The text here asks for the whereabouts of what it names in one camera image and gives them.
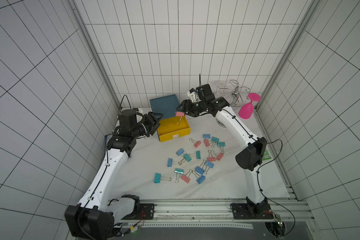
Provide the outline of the yellow top drawer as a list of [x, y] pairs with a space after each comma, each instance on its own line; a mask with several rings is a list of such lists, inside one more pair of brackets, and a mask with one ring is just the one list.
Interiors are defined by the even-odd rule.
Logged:
[[191, 127], [185, 116], [160, 121], [158, 135], [160, 142], [170, 141], [191, 134]]

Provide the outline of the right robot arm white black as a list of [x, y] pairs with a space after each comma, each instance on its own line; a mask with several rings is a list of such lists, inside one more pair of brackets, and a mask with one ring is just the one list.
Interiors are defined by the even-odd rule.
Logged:
[[252, 218], [261, 216], [268, 204], [268, 198], [261, 188], [260, 174], [267, 140], [264, 137], [259, 138], [246, 127], [223, 97], [198, 102], [184, 100], [176, 111], [193, 118], [211, 114], [229, 130], [242, 149], [235, 159], [245, 174], [247, 215]]

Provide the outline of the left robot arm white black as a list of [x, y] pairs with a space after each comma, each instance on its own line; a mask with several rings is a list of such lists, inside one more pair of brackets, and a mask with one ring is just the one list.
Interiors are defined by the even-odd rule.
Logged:
[[116, 235], [116, 222], [143, 216], [138, 196], [123, 195], [113, 202], [110, 190], [117, 173], [131, 156], [137, 139], [153, 135], [163, 116], [153, 112], [142, 114], [138, 109], [121, 111], [119, 125], [106, 145], [104, 160], [91, 185], [79, 202], [75, 206], [69, 205], [65, 211], [64, 217], [72, 236], [107, 240]]

